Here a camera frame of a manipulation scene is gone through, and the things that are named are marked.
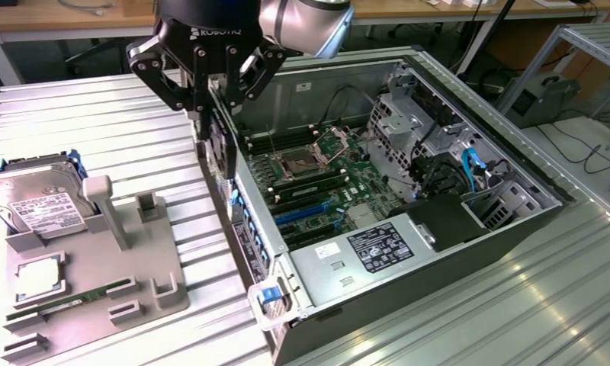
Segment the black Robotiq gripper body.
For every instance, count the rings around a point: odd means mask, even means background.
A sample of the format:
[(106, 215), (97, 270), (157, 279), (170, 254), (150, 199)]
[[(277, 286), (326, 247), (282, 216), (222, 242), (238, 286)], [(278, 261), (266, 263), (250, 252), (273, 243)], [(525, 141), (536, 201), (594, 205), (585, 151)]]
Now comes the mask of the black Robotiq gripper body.
[(258, 1), (158, 1), (160, 48), (190, 73), (224, 73), (260, 45)]

